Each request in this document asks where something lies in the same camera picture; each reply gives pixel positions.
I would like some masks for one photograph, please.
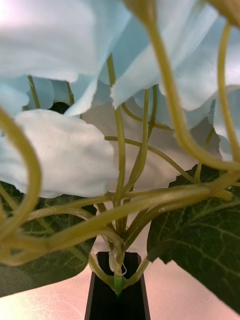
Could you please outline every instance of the white surface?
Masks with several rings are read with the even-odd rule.
[[[98,108],[94,111],[94,118],[89,112],[84,119],[98,122],[98,127],[105,134],[110,135],[114,122],[108,113],[109,107]],[[140,138],[141,125],[127,119],[126,137]],[[198,141],[204,140],[210,127],[206,121],[193,130]],[[159,147],[172,156],[184,169],[189,169],[194,159],[186,156],[177,147],[171,132],[154,131],[151,145]],[[214,138],[211,150],[216,153],[217,139]],[[136,156],[135,147],[127,148],[128,173]],[[137,187],[150,188],[167,186],[169,180],[174,180],[175,171],[168,164],[155,155],[149,154],[146,168]],[[138,252],[142,258],[146,255],[146,243],[149,226],[147,226],[130,248]],[[94,244],[94,252],[106,251],[105,244],[100,237]],[[240,316],[228,308],[202,284],[178,267],[174,262],[165,265],[156,260],[150,264],[144,273],[147,298],[151,320],[240,320]],[[87,267],[81,274],[45,287],[21,292],[0,299],[1,320],[83,320],[87,305],[91,270]]]

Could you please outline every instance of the black container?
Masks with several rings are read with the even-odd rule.
[[[97,259],[102,270],[107,275],[113,276],[109,268],[109,253],[99,252]],[[127,269],[125,278],[129,279],[136,272],[140,262],[139,254],[125,253],[124,265]],[[144,275],[117,297],[115,292],[93,272],[84,320],[150,320]]]

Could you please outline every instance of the petal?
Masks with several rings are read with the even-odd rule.
[[[91,75],[80,75],[77,81],[70,83],[75,103],[64,114],[77,116],[90,109],[97,85],[98,77]]]
[[[29,103],[25,92],[17,90],[6,82],[0,81],[0,105],[13,118]]]
[[[181,2],[158,0],[157,2],[158,29],[173,70],[188,61],[189,56],[199,47],[218,17],[216,11],[209,5],[206,5],[203,10],[194,10],[196,3],[192,0]],[[149,44],[116,81],[112,89],[114,105],[120,105],[138,91],[157,83],[160,84],[164,94],[155,53],[152,45]]]
[[[134,99],[136,103],[141,107],[144,108],[144,90],[139,91],[137,94],[134,95]],[[153,109],[153,91],[150,89],[149,91],[149,106],[148,106],[148,113],[149,115],[152,114]],[[199,108],[193,111],[184,111],[186,124],[188,129],[192,129],[196,125],[198,125],[205,117],[208,116],[210,112],[210,108],[212,105],[212,100],[205,102]],[[161,94],[160,90],[157,89],[157,109],[156,109],[156,120],[158,120],[161,124],[167,125],[170,128],[174,129],[171,115],[168,109],[168,102],[166,97]]]
[[[113,147],[94,125],[41,109],[21,112],[15,121],[39,159],[41,197],[98,196],[117,178]],[[0,138],[0,180],[26,192],[27,170],[6,137]]]
[[[119,0],[1,1],[0,76],[98,73],[131,14]]]
[[[227,95],[228,104],[235,128],[235,132],[240,143],[240,89],[233,91]],[[224,160],[232,160],[232,152],[228,140],[227,130],[224,124],[224,119],[222,116],[221,106],[219,99],[216,99],[215,109],[214,109],[214,119],[213,126],[216,133],[220,136],[219,150]]]
[[[54,103],[54,88],[52,82],[49,79],[38,78],[33,76],[32,80],[34,82],[38,102],[41,109],[50,109]],[[32,91],[29,93],[29,109],[35,109],[36,104],[34,102],[34,97]]]
[[[64,102],[69,105],[69,92],[66,81],[52,80],[51,84],[54,90],[54,102]]]

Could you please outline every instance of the leaf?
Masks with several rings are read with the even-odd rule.
[[[197,166],[188,173],[194,176]],[[202,166],[201,181],[217,178]],[[188,184],[177,177],[170,187]],[[147,259],[174,260],[219,299],[240,313],[240,188],[232,187],[231,202],[211,198],[161,214],[151,222]]]
[[[14,186],[3,182],[1,184],[16,202],[20,203],[22,201],[24,195]],[[40,198],[36,209],[66,204],[78,199],[81,199],[81,197],[66,194],[51,199]],[[11,208],[4,200],[2,202],[5,211],[10,214]],[[96,214],[93,205],[83,208],[92,215]],[[27,222],[23,225],[23,229],[27,235],[43,237],[52,235],[81,221],[82,219],[77,216],[60,214]],[[46,286],[76,276],[87,266],[94,241],[95,238],[87,240],[66,250],[52,252],[20,266],[0,264],[0,297]]]

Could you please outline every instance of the green leaf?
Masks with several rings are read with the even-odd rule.
[[[188,171],[194,176],[197,166]],[[202,166],[201,181],[219,176]],[[177,177],[170,187],[188,184]],[[151,222],[147,258],[174,260],[218,298],[240,313],[240,188],[232,187],[231,202],[211,198],[161,214]]]
[[[20,203],[22,201],[24,196],[22,193],[10,184],[3,182],[1,184],[16,202]],[[36,209],[66,204],[78,199],[81,199],[81,197],[66,194],[51,199],[40,198]],[[5,211],[10,214],[11,208],[4,200],[2,202]],[[83,209],[92,215],[96,214],[93,205],[85,206]],[[43,237],[50,236],[81,221],[82,219],[77,216],[60,214],[27,222],[23,225],[23,229],[27,235]],[[52,252],[20,266],[0,264],[0,297],[46,286],[76,276],[87,266],[94,241],[95,238],[87,240],[66,250]]]

